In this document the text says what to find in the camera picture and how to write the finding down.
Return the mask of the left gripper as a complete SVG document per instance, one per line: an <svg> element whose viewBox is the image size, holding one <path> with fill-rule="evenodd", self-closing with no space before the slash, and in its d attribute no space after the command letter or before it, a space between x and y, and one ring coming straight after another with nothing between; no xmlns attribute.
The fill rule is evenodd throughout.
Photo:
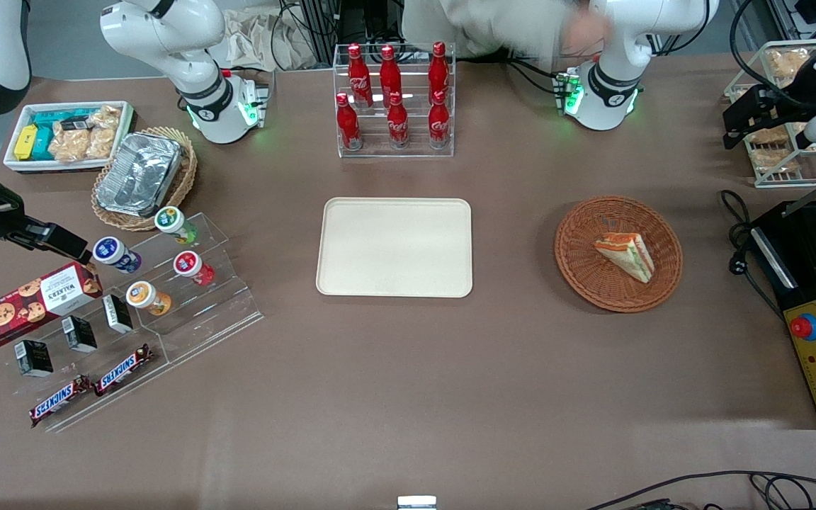
<svg viewBox="0 0 816 510"><path fill-rule="evenodd" d="M804 135L816 135L816 86L781 90L754 85L741 91L725 110L723 148L734 149L750 126L756 133L789 123L804 123Z"/></svg>

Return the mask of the person's hand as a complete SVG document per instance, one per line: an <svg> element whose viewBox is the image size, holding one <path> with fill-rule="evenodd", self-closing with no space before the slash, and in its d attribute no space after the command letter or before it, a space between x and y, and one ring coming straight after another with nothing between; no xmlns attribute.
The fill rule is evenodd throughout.
<svg viewBox="0 0 816 510"><path fill-rule="evenodd" d="M581 9L571 14L562 29L563 55L585 55L598 51L612 35L613 25L603 14Z"/></svg>

